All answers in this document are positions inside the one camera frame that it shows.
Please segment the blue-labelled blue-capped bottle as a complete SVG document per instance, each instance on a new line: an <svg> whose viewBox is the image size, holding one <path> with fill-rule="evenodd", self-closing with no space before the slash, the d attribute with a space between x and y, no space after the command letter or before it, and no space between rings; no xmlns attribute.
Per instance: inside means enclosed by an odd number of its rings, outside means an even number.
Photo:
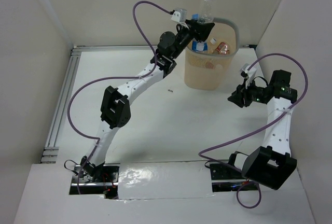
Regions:
<svg viewBox="0 0 332 224"><path fill-rule="evenodd" d="M192 19L197 20L199 23L205 23L205 19L202 16L200 16L198 13L192 15ZM206 42L197 41L196 39L193 39L191 44L191 49L192 51L195 52L207 53L208 45Z"/></svg>

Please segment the small red-capped bottle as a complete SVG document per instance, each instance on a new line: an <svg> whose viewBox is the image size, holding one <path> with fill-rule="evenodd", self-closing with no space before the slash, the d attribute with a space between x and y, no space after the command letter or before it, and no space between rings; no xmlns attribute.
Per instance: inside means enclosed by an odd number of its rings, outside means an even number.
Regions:
<svg viewBox="0 0 332 224"><path fill-rule="evenodd" d="M215 54L215 55L230 54L229 45L225 42L219 43L219 45L213 50L212 54Z"/></svg>

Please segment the clear bottle front white cap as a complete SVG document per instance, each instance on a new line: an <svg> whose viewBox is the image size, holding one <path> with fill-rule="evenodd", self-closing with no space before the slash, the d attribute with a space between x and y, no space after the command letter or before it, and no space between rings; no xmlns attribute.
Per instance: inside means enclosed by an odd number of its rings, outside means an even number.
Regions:
<svg viewBox="0 0 332 224"><path fill-rule="evenodd" d="M212 38L212 39L210 40L210 43L211 43L212 45L215 45L215 44L217 43L217 40L216 40L215 38Z"/></svg>

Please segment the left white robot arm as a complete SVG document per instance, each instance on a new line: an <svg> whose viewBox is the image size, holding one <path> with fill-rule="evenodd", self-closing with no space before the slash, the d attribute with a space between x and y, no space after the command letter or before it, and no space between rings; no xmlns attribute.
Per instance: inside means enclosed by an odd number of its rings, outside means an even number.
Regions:
<svg viewBox="0 0 332 224"><path fill-rule="evenodd" d="M81 160L85 178L91 182L101 179L107 151L117 131L129 122L130 106L133 101L174 70L175 59L193 39L206 41L214 25L213 22L200 23L197 20L186 20L183 25L177 25L177 34L164 32L160 36L156 55L136 78L117 88L109 86L105 89L97 140Z"/></svg>

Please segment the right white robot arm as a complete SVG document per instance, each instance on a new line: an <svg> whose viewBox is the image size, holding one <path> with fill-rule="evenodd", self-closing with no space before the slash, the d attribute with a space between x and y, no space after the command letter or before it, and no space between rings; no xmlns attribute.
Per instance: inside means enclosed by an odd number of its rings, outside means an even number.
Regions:
<svg viewBox="0 0 332 224"><path fill-rule="evenodd" d="M241 108L252 102L267 105L268 122L276 122L266 128L262 145L243 164L237 160L227 164L226 172L231 178L242 175L278 190L295 170L297 161L291 157L289 133L293 113L290 106L297 101L297 90L290 87L290 80L291 73L283 70L274 71L265 88L245 78L228 97L228 101Z"/></svg>

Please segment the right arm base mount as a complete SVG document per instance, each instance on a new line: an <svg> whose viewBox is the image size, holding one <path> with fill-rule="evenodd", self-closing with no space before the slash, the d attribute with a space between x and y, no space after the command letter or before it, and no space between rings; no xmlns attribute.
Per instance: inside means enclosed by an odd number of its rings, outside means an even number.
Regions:
<svg viewBox="0 0 332 224"><path fill-rule="evenodd" d="M210 171L212 192L236 192L241 186L243 191L258 190L255 184L249 184L249 180L242 177L241 172L212 160L205 162L204 166Z"/></svg>

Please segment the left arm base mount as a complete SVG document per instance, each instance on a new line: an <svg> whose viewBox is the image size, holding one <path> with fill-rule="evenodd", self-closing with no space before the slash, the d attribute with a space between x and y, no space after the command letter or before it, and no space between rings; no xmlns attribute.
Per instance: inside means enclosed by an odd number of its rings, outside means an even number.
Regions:
<svg viewBox="0 0 332 224"><path fill-rule="evenodd" d="M64 168L72 173L69 195L102 194L110 200L119 199L119 165L105 164L96 179L80 172L80 165L73 160L66 160Z"/></svg>

